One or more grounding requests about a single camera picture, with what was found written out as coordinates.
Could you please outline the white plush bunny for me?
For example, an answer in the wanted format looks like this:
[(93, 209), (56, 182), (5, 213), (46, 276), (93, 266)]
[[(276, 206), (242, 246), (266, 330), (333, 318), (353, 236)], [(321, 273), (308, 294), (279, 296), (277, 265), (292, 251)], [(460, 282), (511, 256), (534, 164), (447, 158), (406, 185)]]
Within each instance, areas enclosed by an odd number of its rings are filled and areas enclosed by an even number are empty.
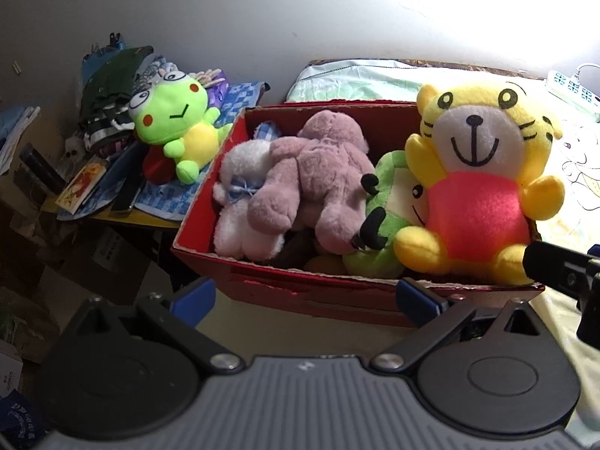
[(250, 261), (275, 258), (284, 246), (282, 234), (257, 232), (248, 221), (248, 205), (260, 191), (272, 167), (270, 142), (255, 136), (235, 145), (220, 164), (214, 200), (222, 207), (214, 229), (214, 252), (222, 257)]

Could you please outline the yellow tiger plush toy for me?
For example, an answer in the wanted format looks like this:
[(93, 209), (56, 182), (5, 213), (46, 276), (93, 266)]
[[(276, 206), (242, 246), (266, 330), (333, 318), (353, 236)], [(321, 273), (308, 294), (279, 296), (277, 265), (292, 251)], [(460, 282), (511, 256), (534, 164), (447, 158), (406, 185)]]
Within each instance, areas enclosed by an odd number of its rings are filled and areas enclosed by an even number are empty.
[(416, 106), (420, 126), (405, 157), (428, 216), (397, 232), (397, 260), (432, 276), (531, 284), (523, 257), (534, 222), (556, 216), (566, 196), (563, 181), (544, 172), (560, 125), (512, 81), (424, 84)]

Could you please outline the pink plush teddy bear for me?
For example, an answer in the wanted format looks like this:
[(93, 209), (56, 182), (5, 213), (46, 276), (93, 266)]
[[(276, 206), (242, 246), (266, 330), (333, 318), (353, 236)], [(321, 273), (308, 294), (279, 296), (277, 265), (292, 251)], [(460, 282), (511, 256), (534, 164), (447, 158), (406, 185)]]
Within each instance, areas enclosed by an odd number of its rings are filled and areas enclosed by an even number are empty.
[(273, 166), (249, 201), (249, 225), (271, 235), (309, 227), (322, 249), (352, 253), (366, 218), (361, 179), (374, 172), (367, 152), (362, 129), (351, 116), (317, 112), (297, 135), (270, 144)]

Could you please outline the cartoon bear bed sheet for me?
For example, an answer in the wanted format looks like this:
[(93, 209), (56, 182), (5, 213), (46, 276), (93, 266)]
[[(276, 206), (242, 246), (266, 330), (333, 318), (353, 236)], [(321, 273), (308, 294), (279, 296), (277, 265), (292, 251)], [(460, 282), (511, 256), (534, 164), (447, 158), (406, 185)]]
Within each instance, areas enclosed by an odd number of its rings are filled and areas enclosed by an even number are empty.
[(274, 169), (251, 202), (250, 225), (259, 232), (307, 228), (323, 248), (350, 253), (366, 217), (361, 176), (376, 159), (406, 152), (424, 206), (391, 238), (394, 260), (443, 295), (541, 291), (522, 263), (536, 225), (563, 198), (560, 180), (545, 173), (560, 126), (517, 83), (426, 84), (414, 103), (254, 108), (235, 120), (223, 152), (249, 142), (267, 120), (282, 135), (271, 148)]

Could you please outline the blue checkered cloth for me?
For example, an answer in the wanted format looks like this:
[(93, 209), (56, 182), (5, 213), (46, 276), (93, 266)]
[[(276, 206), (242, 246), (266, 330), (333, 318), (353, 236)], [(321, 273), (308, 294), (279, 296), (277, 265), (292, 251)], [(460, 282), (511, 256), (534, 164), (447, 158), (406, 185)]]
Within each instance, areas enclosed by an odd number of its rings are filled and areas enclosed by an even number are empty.
[(133, 96), (135, 132), (150, 145), (147, 159), (157, 166), (156, 173), (147, 173), (135, 207), (180, 222), (239, 113), (256, 106), (269, 89), (264, 81), (250, 81), (221, 93), (185, 77), (171, 84), (162, 80)]

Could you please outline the colourful picture card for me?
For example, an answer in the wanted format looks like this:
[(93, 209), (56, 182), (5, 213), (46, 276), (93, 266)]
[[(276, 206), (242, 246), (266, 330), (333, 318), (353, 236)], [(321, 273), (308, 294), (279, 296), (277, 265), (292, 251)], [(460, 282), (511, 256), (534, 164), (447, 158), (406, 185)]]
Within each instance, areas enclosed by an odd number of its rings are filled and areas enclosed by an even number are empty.
[(55, 204), (66, 212), (76, 213), (106, 172), (107, 162), (93, 157), (56, 198)]

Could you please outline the red cardboard box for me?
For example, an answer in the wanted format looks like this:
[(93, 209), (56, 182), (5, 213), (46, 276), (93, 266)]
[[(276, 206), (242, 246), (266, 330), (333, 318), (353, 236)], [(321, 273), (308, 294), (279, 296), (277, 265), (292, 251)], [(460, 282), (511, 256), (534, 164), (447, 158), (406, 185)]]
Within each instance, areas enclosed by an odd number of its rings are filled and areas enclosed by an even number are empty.
[[(294, 311), (313, 316), (347, 319), (375, 324), (403, 323), (404, 315), (396, 302), (395, 278), (370, 278), (347, 274), (326, 276), (307, 271), (303, 260), (309, 245), (297, 241), (287, 243), (288, 268), (270, 262), (257, 264), (242, 259), (222, 257), (215, 252), (214, 234), (221, 206), (213, 197), (213, 187), (227, 152), (214, 161), (213, 170), (196, 194), (174, 242), (175, 252), (196, 271), (217, 281), (217, 286), (230, 298), (274, 309)], [(291, 229), (297, 234), (312, 233), (311, 229)], [(414, 272), (404, 270), (406, 278), (415, 278), (429, 288)], [(538, 292), (511, 292), (484, 298), (474, 291), (458, 292), (483, 306), (501, 306), (515, 296), (534, 298)]]

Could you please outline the white power strip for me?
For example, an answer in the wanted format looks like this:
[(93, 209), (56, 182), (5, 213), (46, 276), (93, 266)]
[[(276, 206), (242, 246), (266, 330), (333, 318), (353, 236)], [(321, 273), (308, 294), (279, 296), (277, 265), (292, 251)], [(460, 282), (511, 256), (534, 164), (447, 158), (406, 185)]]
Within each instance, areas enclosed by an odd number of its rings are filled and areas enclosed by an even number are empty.
[(581, 64), (572, 75), (550, 70), (545, 83), (547, 90), (565, 103), (577, 106), (588, 113), (599, 112), (599, 96), (581, 84), (580, 75), (586, 68), (599, 69), (595, 63)]

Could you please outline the green frog plush toy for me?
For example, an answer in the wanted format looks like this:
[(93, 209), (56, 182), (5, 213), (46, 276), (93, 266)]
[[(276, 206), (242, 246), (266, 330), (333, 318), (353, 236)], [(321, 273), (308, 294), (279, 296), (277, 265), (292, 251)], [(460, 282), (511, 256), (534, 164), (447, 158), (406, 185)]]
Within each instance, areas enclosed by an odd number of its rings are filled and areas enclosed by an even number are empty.
[(175, 163), (177, 178), (186, 185), (198, 181), (200, 171), (217, 156), (233, 127), (207, 123), (206, 111), (206, 89), (180, 70), (166, 73), (128, 104), (139, 139), (160, 145), (163, 155)]

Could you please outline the purple tissue pack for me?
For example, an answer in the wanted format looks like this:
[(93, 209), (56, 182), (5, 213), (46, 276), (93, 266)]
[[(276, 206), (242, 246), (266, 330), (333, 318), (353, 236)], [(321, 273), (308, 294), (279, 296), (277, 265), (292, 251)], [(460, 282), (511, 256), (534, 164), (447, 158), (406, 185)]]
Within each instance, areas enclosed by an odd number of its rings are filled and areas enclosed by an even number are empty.
[(230, 84), (227, 79), (218, 79), (210, 82), (205, 90), (207, 91), (207, 111), (204, 120), (207, 123), (214, 124), (221, 114), (221, 108), (228, 94)]

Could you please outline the dark green bag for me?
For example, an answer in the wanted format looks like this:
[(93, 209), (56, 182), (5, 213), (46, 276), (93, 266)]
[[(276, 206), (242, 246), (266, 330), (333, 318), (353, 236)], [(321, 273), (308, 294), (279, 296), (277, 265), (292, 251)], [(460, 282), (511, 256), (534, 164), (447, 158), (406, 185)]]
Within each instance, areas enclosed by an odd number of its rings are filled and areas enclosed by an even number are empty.
[(93, 117), (105, 107), (127, 104), (137, 71), (152, 54), (152, 46), (125, 49), (100, 66), (83, 86), (79, 117)]

